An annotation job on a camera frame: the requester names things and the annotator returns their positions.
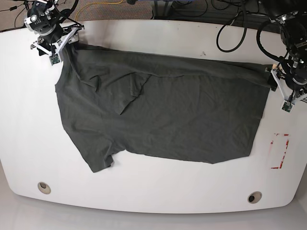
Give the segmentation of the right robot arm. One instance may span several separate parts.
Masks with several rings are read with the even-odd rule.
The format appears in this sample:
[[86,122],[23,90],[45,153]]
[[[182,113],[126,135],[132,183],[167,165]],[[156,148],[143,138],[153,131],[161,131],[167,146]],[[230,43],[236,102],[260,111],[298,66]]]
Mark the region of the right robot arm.
[[75,0],[69,9],[58,9],[56,0],[35,0],[24,19],[26,28],[39,37],[31,44],[39,55],[48,55],[51,61],[60,62],[60,52],[84,26],[71,19],[78,5]]

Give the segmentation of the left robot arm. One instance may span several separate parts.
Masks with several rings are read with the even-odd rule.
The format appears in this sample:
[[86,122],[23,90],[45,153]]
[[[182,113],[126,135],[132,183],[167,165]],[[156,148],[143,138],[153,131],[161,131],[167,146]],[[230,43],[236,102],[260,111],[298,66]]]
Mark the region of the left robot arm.
[[280,62],[286,85],[293,91],[289,102],[307,94],[307,2],[305,0],[263,0],[271,22],[277,22],[288,58]]

